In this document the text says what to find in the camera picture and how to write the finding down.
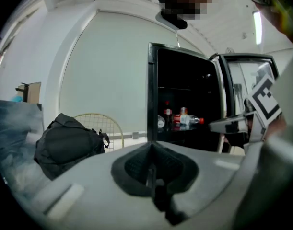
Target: white wall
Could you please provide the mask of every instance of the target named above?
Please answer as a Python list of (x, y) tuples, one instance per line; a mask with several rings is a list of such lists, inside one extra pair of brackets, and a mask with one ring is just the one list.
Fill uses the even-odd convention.
[[(145, 131), (149, 42), (177, 45), (175, 34), (157, 24), (129, 15), (98, 13), (70, 56), (60, 111), (67, 115), (101, 113), (115, 119), (123, 132)], [(181, 37), (179, 42), (198, 51)]]
[(43, 6), (22, 26), (0, 68), (0, 99), (10, 100), (21, 82), (41, 82), (43, 103), (55, 55), (69, 30), (90, 7), (89, 3), (47, 12)]
[(281, 75), (282, 72), (285, 70), (286, 66), (288, 65), (289, 61), (293, 57), (293, 48), (285, 49), (280, 51), (269, 52), (267, 55), (273, 56), (277, 70)]

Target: ceiling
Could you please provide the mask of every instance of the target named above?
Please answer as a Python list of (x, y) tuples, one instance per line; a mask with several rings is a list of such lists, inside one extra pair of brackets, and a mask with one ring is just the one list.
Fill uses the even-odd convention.
[[(146, 0), (159, 5), (158, 0)], [(251, 0), (213, 0), (199, 18), (188, 21), (218, 53), (232, 48), (236, 53), (268, 53), (292, 48), (287, 37), (276, 30), (264, 17), (263, 43), (256, 45)]]

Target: backpack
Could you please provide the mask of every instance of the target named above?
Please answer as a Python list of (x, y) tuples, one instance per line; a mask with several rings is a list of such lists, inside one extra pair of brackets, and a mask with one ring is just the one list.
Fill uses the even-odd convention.
[(53, 180), (80, 161), (104, 153), (109, 144), (109, 137), (102, 130), (97, 134), (75, 118), (61, 113), (36, 142), (34, 160)]

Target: refrigerator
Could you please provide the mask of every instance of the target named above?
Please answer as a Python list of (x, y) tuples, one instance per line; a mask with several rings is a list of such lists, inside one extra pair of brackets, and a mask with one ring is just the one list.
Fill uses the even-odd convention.
[[(241, 114), (244, 100), (265, 74), (279, 76), (272, 56), (262, 54), (205, 55), (170, 45), (149, 43), (147, 79), (147, 139), (199, 150), (228, 152), (223, 135), (208, 124)], [(172, 122), (166, 121), (169, 102)], [(203, 124), (178, 124), (184, 112), (203, 118)]]

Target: ceiling light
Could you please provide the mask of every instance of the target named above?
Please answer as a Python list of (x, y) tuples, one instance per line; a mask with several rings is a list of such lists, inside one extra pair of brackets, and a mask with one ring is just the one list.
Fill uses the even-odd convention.
[(262, 23), (261, 16), (259, 11), (253, 12), (254, 22), (255, 22), (255, 34), (256, 34), (256, 44), (261, 44), (262, 39)]

